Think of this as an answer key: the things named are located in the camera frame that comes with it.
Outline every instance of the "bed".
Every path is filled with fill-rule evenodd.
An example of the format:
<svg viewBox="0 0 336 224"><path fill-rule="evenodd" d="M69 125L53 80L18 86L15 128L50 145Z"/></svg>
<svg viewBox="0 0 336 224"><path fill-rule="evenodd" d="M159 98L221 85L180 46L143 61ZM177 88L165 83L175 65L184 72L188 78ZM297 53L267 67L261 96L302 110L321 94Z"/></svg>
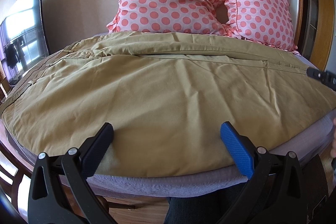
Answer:
<svg viewBox="0 0 336 224"><path fill-rule="evenodd" d="M300 25L299 0L291 0L293 21L295 22L295 39L299 35ZM297 56L303 63L312 65L304 58ZM316 121L309 128L298 134L288 142L278 146L272 152L286 154L293 150L304 164L311 157L321 152L332 139L332 119L336 110L332 110L322 119ZM34 163L36 155L19 145L14 138L8 134L8 138L17 151L31 163ZM88 182L95 193L111 197L125 197L125 194L148 195L148 196L179 196L190 197L210 193L214 190L229 187L231 185L246 181L235 166L224 167L194 175L183 175L163 178L132 178L95 175Z"/></svg>

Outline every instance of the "television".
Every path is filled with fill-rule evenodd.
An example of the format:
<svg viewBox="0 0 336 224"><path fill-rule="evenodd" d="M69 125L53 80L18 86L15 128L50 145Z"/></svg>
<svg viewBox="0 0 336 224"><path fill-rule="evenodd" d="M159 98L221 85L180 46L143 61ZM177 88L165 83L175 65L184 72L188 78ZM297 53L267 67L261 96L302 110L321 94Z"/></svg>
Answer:
<svg viewBox="0 0 336 224"><path fill-rule="evenodd" d="M42 0L17 0L0 25L0 60L9 85L49 55Z"/></svg>

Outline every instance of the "blue gripper pad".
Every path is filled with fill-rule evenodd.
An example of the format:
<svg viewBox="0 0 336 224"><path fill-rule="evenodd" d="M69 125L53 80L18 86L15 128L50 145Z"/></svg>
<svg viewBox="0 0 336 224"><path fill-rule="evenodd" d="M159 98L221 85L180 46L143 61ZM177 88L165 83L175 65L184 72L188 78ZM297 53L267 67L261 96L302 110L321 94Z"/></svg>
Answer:
<svg viewBox="0 0 336 224"><path fill-rule="evenodd" d="M225 122L220 127L220 138L235 161L238 170L250 179L254 173L254 161L240 137L230 122Z"/></svg>

